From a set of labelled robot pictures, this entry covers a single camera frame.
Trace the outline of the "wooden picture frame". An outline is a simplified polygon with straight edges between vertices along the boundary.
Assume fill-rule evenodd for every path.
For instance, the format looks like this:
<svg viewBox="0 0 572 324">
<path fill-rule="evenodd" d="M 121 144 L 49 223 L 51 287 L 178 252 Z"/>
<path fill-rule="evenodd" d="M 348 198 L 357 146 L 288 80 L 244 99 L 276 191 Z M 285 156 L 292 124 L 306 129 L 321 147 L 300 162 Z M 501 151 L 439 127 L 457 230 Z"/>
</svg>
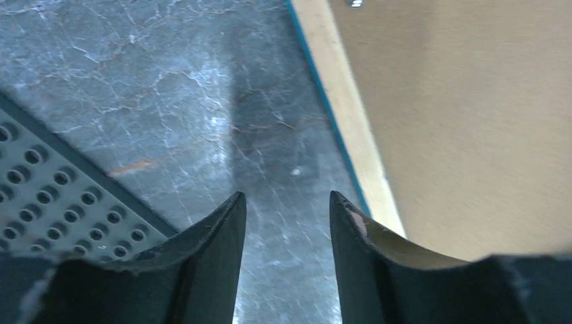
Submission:
<svg viewBox="0 0 572 324">
<path fill-rule="evenodd" d="M 405 237 L 330 3 L 289 1 L 288 6 L 366 214 Z"/>
</svg>

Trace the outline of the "brown frame backing board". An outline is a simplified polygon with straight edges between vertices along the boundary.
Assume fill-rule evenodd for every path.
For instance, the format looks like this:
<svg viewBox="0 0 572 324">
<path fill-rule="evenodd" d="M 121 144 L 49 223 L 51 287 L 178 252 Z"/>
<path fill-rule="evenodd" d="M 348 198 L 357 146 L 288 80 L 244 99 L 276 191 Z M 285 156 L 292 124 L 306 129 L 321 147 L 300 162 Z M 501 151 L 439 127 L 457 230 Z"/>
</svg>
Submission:
<svg viewBox="0 0 572 324">
<path fill-rule="evenodd" d="M 331 6 L 407 238 L 571 252 L 571 2 Z"/>
</svg>

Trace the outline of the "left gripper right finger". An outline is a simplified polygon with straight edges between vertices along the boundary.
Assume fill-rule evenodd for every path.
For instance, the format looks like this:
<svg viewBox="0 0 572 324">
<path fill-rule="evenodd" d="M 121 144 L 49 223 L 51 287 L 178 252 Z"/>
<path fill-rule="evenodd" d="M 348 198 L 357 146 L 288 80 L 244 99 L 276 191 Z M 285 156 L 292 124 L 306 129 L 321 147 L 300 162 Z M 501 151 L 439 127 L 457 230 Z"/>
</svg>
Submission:
<svg viewBox="0 0 572 324">
<path fill-rule="evenodd" d="M 344 323 L 570 323 L 569 255 L 463 261 L 419 246 L 330 195 Z"/>
</svg>

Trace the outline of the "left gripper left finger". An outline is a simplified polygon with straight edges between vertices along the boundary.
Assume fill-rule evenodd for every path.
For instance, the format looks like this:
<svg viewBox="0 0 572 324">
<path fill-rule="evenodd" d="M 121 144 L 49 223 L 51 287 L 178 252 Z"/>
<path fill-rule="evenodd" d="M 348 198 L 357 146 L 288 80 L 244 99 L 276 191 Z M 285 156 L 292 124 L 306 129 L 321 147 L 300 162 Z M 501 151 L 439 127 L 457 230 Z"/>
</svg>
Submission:
<svg viewBox="0 0 572 324">
<path fill-rule="evenodd" d="M 246 196 L 126 261 L 1 253 L 2 323 L 231 323 Z"/>
</svg>

